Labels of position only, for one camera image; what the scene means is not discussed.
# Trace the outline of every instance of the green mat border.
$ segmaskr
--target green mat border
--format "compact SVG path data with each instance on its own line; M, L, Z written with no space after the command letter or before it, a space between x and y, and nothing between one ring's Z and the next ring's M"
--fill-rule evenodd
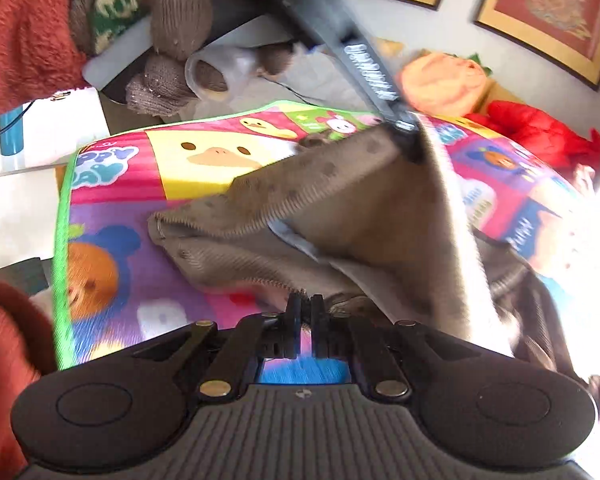
M178 123L168 124L157 124L155 126L148 126L145 128L135 128L128 132L122 132L115 134L106 139L113 139L126 134L134 134L138 132L147 132L149 130L156 130L159 128L169 128L171 126L180 126L181 124L193 124L193 123L206 123L209 121L222 121L224 119L233 119L236 117L243 117L249 114L256 114L258 112L264 112L267 109L279 106L279 105L292 105L297 107L296 110L283 113L301 112L303 110L315 110L320 108L322 110L330 110L332 112L340 112L345 114L372 114L368 110L352 111L352 110L341 110L339 108L330 108L326 106L310 105L306 103L298 103L296 101L280 100L273 101L266 106L256 108L253 110L247 110L237 114L230 114L219 117L209 117L206 119L194 119L191 121L180 121ZM72 158L66 167L66 173L64 174L64 180L62 181L62 189L60 191L60 200L58 204L58 219L56 220L56 234L54 237L54 259L52 267L52 286L54 292L54 342L56 346L56 359L58 361L58 369L64 370L77 365L77 357L75 354L75 338L74 328L71 324L69 317L69 298L67 296L67 246L69 243L69 208L71 205L71 186L74 179L75 164L78 159L78 155L84 150L87 150L100 139L88 144L74 153Z

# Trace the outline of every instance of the human hand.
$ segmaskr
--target human hand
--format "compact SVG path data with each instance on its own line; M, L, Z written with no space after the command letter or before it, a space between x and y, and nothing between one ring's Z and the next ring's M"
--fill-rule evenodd
M141 113L170 116L196 98L185 81L184 62L208 37L211 0L71 0L69 25L75 44L93 57L149 12L154 53L144 72L128 83L127 105ZM292 57L288 43L255 50L258 71L268 75L283 72ZM227 90L221 73L208 64L197 63L195 77L202 88Z

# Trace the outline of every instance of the black cable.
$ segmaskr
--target black cable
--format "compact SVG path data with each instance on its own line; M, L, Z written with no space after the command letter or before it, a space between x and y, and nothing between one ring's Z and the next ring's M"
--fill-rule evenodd
M270 83L275 83L276 85L280 85L280 86L282 86L282 88L284 88L286 90L289 90L292 94L294 94L296 97L298 97L306 105L322 106L321 104L311 103L311 102L307 101L307 99L311 99L312 101L323 101L324 102L324 99L302 95L302 94L296 92L293 88L291 88L291 86L285 85L284 83L281 83L280 81L275 81L273 79L267 79L266 77L263 77L263 79L266 81L269 81Z
M9 124L7 124L7 125L6 125L4 128L0 129L0 136L1 136L2 134L5 134L5 133L6 133L6 132L8 132L9 130L11 130L11 129L12 129L12 128L13 128L13 127L16 125L16 123L17 123L19 120L21 120L22 116L23 116L25 113L27 113L27 111L29 111L29 108L31 108L31 105L32 105L33 103L35 103L35 101L32 101L32 102L30 102L30 103L29 103L29 106L27 106L27 107L26 107L26 108L25 108L23 111L21 111L21 112L18 114L18 116L17 116L17 117L16 117L16 118L15 118L13 121L11 121Z

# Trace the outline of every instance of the blue bear ear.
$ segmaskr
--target blue bear ear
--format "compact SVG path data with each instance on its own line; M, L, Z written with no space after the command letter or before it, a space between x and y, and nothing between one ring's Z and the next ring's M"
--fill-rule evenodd
M140 237L132 228L110 225L94 236L96 243L117 256L129 256L140 248Z

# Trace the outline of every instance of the colorful play mat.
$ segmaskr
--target colorful play mat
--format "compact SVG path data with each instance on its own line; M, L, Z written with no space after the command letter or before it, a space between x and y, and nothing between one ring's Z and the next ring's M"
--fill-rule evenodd
M554 282L561 238L578 195L529 152L466 120L432 118L450 153L471 223L508 240ZM61 368L156 337L199 319L230 328L267 306L239 291L196 290L147 234L158 210L225 190L232 179L291 156L321 133L355 134L378 119L295 102L213 120L169 124L99 140L69 164L54 257L56 348ZM308 340L302 344L308 351ZM339 382L346 366L305 356L270 362L262 380Z

